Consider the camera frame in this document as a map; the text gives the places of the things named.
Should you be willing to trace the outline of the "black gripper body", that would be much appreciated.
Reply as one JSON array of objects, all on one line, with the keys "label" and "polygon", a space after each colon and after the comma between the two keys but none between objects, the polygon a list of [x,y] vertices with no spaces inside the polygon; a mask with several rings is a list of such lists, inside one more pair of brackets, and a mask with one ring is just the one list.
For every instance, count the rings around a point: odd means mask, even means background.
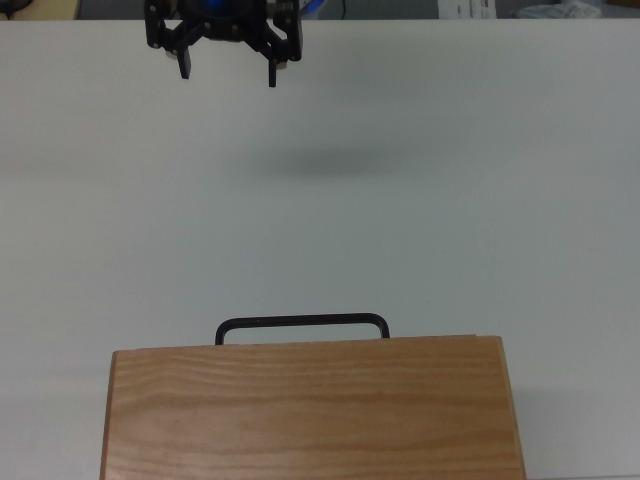
[{"label": "black gripper body", "polygon": [[180,38],[265,43],[268,8],[262,0],[185,0],[177,2]]}]

